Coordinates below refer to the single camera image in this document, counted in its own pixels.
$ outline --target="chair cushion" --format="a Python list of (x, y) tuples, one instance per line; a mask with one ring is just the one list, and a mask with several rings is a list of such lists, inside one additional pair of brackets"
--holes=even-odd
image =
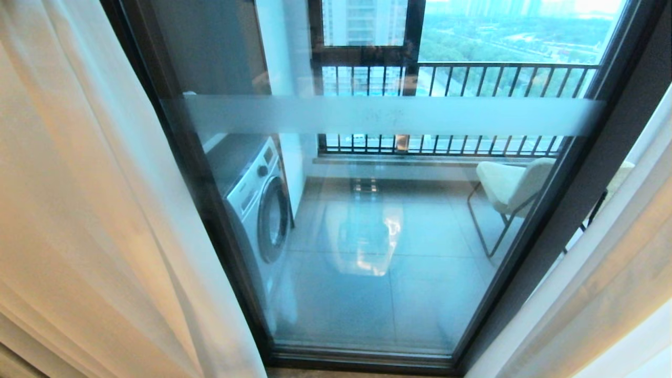
[(476, 174), (485, 190), (485, 194), (495, 210), (503, 214), (510, 213), (509, 200), (524, 172), (525, 168), (523, 167), (493, 163), (492, 161), (484, 161), (476, 167)]

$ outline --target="front-loading washing machine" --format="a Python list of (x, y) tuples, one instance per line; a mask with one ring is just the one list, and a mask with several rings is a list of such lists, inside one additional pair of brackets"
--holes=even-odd
[(227, 135), (208, 152), (208, 161), (273, 331), (276, 319), (272, 307), (286, 261), (284, 248), (290, 226), (278, 148), (269, 136)]

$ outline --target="glass panel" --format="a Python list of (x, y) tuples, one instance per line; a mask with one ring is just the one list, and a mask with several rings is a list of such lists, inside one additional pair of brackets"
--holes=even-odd
[(322, 0), (325, 46), (401, 46), (407, 0)]

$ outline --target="white curtain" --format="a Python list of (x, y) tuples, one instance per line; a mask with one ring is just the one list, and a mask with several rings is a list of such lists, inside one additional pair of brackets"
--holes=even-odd
[(0, 1), (0, 42), (1, 315), (87, 377), (265, 377), (99, 2)]
[[(572, 377), (670, 300), (671, 125), (669, 87), (647, 125), (658, 131), (638, 165), (467, 378)], [(600, 376), (637, 377), (637, 372), (662, 366), (656, 370), (661, 375), (651, 378), (669, 377), (672, 367), (664, 364), (669, 359), (651, 360), (665, 355), (659, 349), (650, 353), (649, 346), (620, 353), (616, 360), (624, 368), (608, 374), (602, 370)], [(612, 350), (612, 360), (619, 350)]]

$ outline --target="balcony railing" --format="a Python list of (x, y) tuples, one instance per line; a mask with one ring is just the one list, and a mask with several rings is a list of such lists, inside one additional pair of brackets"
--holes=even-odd
[(322, 154), (416, 155), (464, 157), (556, 156), (569, 137), (519, 135), (410, 135), (400, 151), (394, 135), (320, 134)]
[[(322, 67), (325, 96), (584, 98), (599, 65), (558, 63), (418, 63), (404, 67)], [(555, 156), (568, 137), (550, 135), (411, 135), (399, 151), (394, 135), (320, 134), (320, 154), (441, 155), (472, 157)]]

